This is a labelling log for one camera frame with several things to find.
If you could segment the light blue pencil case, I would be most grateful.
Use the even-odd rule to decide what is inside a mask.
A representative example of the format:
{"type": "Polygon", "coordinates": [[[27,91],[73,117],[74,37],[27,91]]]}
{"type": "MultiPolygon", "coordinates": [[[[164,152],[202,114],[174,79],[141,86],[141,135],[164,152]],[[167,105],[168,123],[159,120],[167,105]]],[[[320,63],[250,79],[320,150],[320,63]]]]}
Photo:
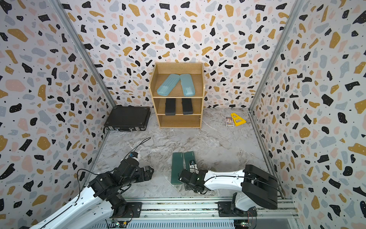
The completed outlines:
{"type": "Polygon", "coordinates": [[[180,75],[170,74],[162,85],[157,89],[160,96],[168,96],[180,81],[180,75]]]}
{"type": "Polygon", "coordinates": [[[192,97],[195,95],[195,87],[192,76],[190,74],[181,74],[180,82],[184,96],[192,97]]]}

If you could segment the green pencil case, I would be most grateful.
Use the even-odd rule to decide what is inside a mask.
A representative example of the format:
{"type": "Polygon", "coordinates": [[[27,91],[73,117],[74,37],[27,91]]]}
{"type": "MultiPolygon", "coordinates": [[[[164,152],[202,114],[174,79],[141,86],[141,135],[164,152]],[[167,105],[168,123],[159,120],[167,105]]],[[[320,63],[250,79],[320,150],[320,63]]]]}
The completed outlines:
{"type": "Polygon", "coordinates": [[[184,156],[181,152],[174,152],[172,155],[172,166],[171,166],[171,184],[180,185],[182,184],[179,180],[179,174],[184,169],[184,156]]]}
{"type": "Polygon", "coordinates": [[[194,160],[196,162],[196,159],[195,159],[195,155],[194,155],[194,152],[193,151],[190,151],[190,152],[185,152],[184,153],[184,159],[185,159],[185,169],[187,171],[189,171],[189,162],[191,160],[194,160]]]}

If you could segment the black pencil case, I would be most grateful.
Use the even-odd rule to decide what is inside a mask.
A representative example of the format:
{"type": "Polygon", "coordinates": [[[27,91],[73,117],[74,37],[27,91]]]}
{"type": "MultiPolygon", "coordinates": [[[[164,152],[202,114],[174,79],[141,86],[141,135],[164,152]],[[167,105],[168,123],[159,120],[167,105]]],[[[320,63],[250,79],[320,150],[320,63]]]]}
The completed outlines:
{"type": "Polygon", "coordinates": [[[172,116],[176,114],[176,99],[167,98],[165,102],[165,115],[172,116]]]}
{"type": "Polygon", "coordinates": [[[182,98],[182,111],[183,115],[193,114],[193,104],[191,98],[182,98]]]}

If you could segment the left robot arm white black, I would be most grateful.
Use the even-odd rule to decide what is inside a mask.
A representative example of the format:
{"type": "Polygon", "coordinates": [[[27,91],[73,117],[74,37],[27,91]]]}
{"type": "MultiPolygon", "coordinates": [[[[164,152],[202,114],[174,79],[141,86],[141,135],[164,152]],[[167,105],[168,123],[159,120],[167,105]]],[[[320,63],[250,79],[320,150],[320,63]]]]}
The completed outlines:
{"type": "Polygon", "coordinates": [[[151,180],[153,173],[152,167],[141,168],[135,158],[123,159],[113,170],[97,174],[78,196],[32,228],[86,229],[108,219],[132,219],[136,204],[128,203],[122,194],[134,183],[151,180]]]}

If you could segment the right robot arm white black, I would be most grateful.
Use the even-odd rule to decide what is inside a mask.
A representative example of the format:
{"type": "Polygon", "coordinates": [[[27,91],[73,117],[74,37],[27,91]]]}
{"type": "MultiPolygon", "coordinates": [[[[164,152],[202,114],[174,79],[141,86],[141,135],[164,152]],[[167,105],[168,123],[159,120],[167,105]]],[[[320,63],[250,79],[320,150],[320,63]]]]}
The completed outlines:
{"type": "Polygon", "coordinates": [[[199,194],[217,189],[235,190],[233,207],[241,211],[257,205],[269,210],[278,208],[277,178],[254,165],[247,164],[244,169],[234,172],[199,170],[196,173],[184,169],[178,177],[180,182],[199,194]]]}

